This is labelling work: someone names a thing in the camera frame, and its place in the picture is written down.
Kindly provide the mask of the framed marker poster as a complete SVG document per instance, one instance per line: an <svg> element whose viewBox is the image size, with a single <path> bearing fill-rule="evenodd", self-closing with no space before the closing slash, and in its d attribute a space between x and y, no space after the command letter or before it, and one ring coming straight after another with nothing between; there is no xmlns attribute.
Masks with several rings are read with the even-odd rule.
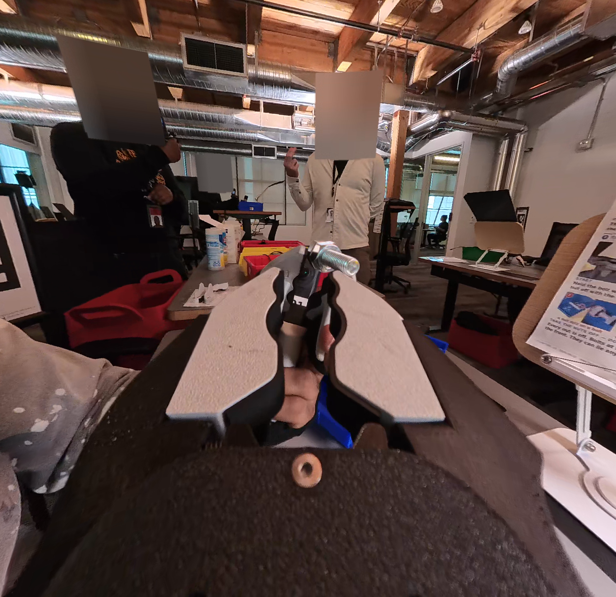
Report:
<svg viewBox="0 0 616 597"><path fill-rule="evenodd" d="M23 198L15 187L1 185L1 318L12 321L40 312Z"/></svg>

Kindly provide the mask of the person's left hand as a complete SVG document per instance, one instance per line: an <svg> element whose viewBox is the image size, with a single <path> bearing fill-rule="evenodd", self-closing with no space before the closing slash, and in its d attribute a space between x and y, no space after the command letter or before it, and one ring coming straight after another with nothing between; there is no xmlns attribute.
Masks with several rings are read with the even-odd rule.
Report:
<svg viewBox="0 0 616 597"><path fill-rule="evenodd" d="M280 334L285 396L281 409L273 417L273 421L286 423L293 429L304 427L315 415L323 378L320 370L328 369L328 354L335 340L330 325L323 325L315 345L317 361L314 363L307 350L305 333L305 328L284 322Z"/></svg>

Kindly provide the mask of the white wipes canister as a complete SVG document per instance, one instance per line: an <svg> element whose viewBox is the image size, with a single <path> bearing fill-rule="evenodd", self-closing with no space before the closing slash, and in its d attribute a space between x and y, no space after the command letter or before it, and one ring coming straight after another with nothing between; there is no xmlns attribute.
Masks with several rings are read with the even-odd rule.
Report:
<svg viewBox="0 0 616 597"><path fill-rule="evenodd" d="M222 222L226 232L225 265L238 264L242 249L242 224L229 217Z"/></svg>
<svg viewBox="0 0 616 597"><path fill-rule="evenodd" d="M227 235L225 227L210 227L204 232L207 267L220 271L226 266Z"/></svg>

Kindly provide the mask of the red bag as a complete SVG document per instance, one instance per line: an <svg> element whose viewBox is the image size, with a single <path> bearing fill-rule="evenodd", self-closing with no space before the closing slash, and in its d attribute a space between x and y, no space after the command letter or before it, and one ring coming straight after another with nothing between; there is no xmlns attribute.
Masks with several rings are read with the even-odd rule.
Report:
<svg viewBox="0 0 616 597"><path fill-rule="evenodd" d="M504 368L519 358L512 325L492 316L460 311L451 322L447 341L451 349L490 368Z"/></svg>

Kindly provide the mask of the black office chair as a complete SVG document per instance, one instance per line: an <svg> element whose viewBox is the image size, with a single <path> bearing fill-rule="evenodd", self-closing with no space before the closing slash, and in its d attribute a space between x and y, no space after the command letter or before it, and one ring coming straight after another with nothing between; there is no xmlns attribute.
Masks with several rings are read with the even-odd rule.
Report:
<svg viewBox="0 0 616 597"><path fill-rule="evenodd" d="M374 280L374 289L380 293L384 293L385 284L395 283L404 290L405 294L409 292L412 286L408 280L396 276L394 268L406 267L410 263L418 221L409 219L408 222L403 224L399 236L396 236L395 230L397 229L398 214L408 211L412 216L415 209L415 204L412 201L397 198L387 198L384 203Z"/></svg>

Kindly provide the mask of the steel hex bolt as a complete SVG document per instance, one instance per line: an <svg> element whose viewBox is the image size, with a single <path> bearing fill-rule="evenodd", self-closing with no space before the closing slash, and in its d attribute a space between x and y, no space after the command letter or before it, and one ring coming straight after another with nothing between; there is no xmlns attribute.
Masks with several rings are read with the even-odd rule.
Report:
<svg viewBox="0 0 616 597"><path fill-rule="evenodd" d="M358 262L358 260L351 255L344 254L342 251L340 252L340 254L338 254L334 266L335 267L333 269L317 270L322 273L339 271L347 277L356 277L360 269L360 263Z"/></svg>

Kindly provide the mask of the white air vent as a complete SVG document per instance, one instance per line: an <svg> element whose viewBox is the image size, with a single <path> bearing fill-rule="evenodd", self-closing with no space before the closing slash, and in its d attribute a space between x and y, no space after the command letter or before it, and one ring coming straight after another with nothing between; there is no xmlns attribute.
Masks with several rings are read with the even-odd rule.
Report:
<svg viewBox="0 0 616 597"><path fill-rule="evenodd" d="M183 32L180 47L185 69L248 78L246 44Z"/></svg>

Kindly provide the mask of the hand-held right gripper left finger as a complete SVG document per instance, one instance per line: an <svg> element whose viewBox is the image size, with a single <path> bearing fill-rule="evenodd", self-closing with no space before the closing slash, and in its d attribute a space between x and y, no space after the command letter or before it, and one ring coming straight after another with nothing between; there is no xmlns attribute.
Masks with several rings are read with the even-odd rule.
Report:
<svg viewBox="0 0 616 597"><path fill-rule="evenodd" d="M220 434L232 424L261 427L285 397L284 272L272 268L235 289L207 318L166 408L172 420L205 420Z"/></svg>

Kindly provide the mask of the printed instruction sheet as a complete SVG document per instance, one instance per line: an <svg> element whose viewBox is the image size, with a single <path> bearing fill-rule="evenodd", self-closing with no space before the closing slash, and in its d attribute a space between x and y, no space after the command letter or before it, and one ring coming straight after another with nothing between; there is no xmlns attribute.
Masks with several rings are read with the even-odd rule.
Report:
<svg viewBox="0 0 616 597"><path fill-rule="evenodd" d="M615 208L562 241L519 316L516 344L615 382Z"/></svg>

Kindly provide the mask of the black flag panel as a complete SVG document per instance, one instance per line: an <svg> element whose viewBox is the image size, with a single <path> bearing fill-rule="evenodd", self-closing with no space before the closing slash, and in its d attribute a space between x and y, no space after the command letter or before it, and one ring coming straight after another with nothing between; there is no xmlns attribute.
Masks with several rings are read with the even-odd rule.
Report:
<svg viewBox="0 0 616 597"><path fill-rule="evenodd" d="M509 190L466 193L464 199L477 222L517 222Z"/></svg>

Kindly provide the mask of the silver air duct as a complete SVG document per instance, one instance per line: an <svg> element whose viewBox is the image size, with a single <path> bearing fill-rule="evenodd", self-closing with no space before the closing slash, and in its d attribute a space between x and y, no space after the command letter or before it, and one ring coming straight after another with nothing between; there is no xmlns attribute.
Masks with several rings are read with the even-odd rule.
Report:
<svg viewBox="0 0 616 597"><path fill-rule="evenodd" d="M583 19L580 16L510 54L498 68L494 99L500 100L511 95L521 73L571 49L582 38Z"/></svg>

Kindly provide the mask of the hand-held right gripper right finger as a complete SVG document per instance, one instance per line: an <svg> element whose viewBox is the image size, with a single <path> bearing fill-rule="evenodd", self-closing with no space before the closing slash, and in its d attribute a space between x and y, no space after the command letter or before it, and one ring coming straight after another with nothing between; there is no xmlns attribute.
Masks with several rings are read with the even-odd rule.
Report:
<svg viewBox="0 0 616 597"><path fill-rule="evenodd" d="M389 424L442 423L445 413L403 318L340 271L328 277L328 374L336 389Z"/></svg>

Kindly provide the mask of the wooden board stand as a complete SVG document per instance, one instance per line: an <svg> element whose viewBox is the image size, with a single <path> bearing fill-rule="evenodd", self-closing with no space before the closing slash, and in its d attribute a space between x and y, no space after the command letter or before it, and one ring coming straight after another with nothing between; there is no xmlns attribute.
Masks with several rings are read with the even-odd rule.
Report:
<svg viewBox="0 0 616 597"><path fill-rule="evenodd" d="M517 222L476 222L474 235L477 247L504 251L506 256L499 265L488 266L478 262L472 266L478 269L504 272L503 263L511 254L521 255L525 250L524 230Z"/></svg>

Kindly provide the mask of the steel hex nut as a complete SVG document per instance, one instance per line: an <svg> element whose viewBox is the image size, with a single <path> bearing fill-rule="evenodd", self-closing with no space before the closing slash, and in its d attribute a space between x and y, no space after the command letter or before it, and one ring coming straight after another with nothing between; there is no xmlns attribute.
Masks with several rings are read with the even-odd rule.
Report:
<svg viewBox="0 0 616 597"><path fill-rule="evenodd" d="M332 241L316 241L307 251L310 263L315 269L333 269L340 249Z"/></svg>

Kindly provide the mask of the green plastic bin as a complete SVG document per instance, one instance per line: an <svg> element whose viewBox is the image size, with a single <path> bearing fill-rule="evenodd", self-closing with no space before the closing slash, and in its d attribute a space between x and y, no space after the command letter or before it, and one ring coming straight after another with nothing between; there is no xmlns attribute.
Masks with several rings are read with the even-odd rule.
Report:
<svg viewBox="0 0 616 597"><path fill-rule="evenodd" d="M479 247L462 247L461 253L463 260L476 263L479 261L482 265L495 266L499 265L506 256L504 251L496 249L481 249Z"/></svg>

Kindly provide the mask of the black monitor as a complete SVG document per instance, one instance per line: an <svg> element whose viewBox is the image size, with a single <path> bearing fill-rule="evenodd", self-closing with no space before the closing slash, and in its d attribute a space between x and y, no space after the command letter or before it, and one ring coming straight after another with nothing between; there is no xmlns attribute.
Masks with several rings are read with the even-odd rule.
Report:
<svg viewBox="0 0 616 597"><path fill-rule="evenodd" d="M575 227L577 227L576 223L553 222L550 233L543 247L542 254L540 257L535 259L534 264L536 266L547 267L556 254L562 241Z"/></svg>

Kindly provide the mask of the yellow plastic bin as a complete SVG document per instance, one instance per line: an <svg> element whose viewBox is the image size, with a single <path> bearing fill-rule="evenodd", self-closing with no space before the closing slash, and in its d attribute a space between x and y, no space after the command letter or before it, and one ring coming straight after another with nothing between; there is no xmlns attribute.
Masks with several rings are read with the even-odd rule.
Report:
<svg viewBox="0 0 616 597"><path fill-rule="evenodd" d="M242 269L244 275L248 275L247 263L245 261L245 259L248 256L282 254L282 253L289 251L290 249L291 248L289 247L281 247L281 246L276 246L276 245L270 245L270 246L259 245L257 247L245 247L242 249L242 252L240 253L240 259L239 259L238 265Z"/></svg>

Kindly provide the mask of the person's torso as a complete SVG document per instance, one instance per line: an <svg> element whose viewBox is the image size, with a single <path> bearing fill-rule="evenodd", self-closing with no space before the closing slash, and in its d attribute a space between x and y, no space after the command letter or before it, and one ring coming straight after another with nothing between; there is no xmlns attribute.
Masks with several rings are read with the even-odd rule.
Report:
<svg viewBox="0 0 616 597"><path fill-rule="evenodd" d="M42 533L22 509L17 477L9 458L1 455L1 596L16 584L34 555Z"/></svg>

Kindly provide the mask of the white paper packets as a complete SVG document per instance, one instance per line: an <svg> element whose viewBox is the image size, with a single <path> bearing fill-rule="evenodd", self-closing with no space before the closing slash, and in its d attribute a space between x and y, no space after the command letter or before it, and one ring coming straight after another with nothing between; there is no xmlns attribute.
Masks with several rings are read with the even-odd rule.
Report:
<svg viewBox="0 0 616 597"><path fill-rule="evenodd" d="M235 287L229 287L228 283L220 283L205 286L201 283L196 290L192 291L189 298L185 301L184 307L187 308L213 308L220 303L227 295L231 294Z"/></svg>

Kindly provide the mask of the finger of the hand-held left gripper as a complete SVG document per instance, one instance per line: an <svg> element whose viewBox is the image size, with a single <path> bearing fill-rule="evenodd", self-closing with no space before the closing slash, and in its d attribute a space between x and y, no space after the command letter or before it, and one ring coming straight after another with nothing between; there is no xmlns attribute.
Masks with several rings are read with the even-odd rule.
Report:
<svg viewBox="0 0 616 597"><path fill-rule="evenodd" d="M298 246L279 254L263 268L262 274L265 274L267 271L274 268L282 270L284 274L284 289L290 290L292 288L293 281L300 272L304 255L306 253L306 246Z"/></svg>

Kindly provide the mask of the red tote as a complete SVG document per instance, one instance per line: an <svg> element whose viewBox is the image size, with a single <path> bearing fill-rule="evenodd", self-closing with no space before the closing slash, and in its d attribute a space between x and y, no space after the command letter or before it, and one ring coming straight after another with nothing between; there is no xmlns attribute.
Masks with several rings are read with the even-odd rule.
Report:
<svg viewBox="0 0 616 597"><path fill-rule="evenodd" d="M166 317L184 285L172 269L151 272L139 283L124 285L65 313L72 350L91 342L138 338L160 341L166 333L182 328Z"/></svg>

